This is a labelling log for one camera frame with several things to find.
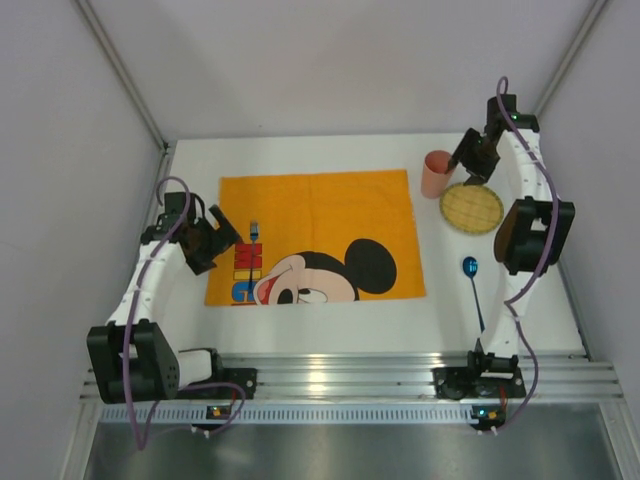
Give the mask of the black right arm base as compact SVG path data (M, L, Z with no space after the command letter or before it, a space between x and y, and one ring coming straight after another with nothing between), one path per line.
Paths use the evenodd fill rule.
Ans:
M526 387L517 355L468 351L463 366L439 367L432 371L438 399L521 399Z

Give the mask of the blue metal fork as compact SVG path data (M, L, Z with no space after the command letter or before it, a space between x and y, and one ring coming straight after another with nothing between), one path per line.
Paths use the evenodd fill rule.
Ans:
M259 224L256 220L252 220L250 222L249 228L249 237L251 241L250 248L250 263L249 263L249 281L248 281L248 289L250 293L253 293L253 285L254 285L254 264L256 257L256 244L259 239Z

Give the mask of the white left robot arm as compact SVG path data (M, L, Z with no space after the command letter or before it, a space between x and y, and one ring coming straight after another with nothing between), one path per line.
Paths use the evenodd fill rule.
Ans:
M215 258L241 236L218 205L206 206L196 194L167 193L164 207L140 237L138 262L118 307L87 335L106 404L216 398L229 378L215 348L186 345L180 336L188 316L169 315L166 306L181 273L215 268Z

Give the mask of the orange cartoon print cloth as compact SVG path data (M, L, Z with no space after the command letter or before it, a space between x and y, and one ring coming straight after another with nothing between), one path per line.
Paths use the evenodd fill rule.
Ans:
M228 177L219 200L243 242L210 272L208 307L426 294L404 170ZM252 220L259 239L250 293Z

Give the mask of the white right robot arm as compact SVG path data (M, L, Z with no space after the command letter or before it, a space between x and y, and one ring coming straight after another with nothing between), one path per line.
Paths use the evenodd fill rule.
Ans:
M447 162L462 166L466 186L486 184L498 166L506 169L513 203L498 228L493 255L500 265L497 311L479 343L487 354L510 358L524 343L518 333L535 283L556 264L575 217L573 203L560 199L539 148L533 114L517 109L517 97L496 93L487 101L482 132L468 129Z

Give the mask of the pink plastic cup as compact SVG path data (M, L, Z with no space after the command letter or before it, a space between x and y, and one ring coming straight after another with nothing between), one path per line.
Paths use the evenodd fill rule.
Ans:
M423 163L421 194L427 199L438 198L446 189L455 169L449 168L451 154L444 150L429 152Z

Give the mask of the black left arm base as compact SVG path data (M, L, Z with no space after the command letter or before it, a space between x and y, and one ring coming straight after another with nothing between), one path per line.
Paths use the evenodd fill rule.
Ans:
M257 388L258 370L255 368L222 367L202 381L194 382L181 388L177 399L183 400L230 400L241 399L241 393L229 387L237 386L251 400Z

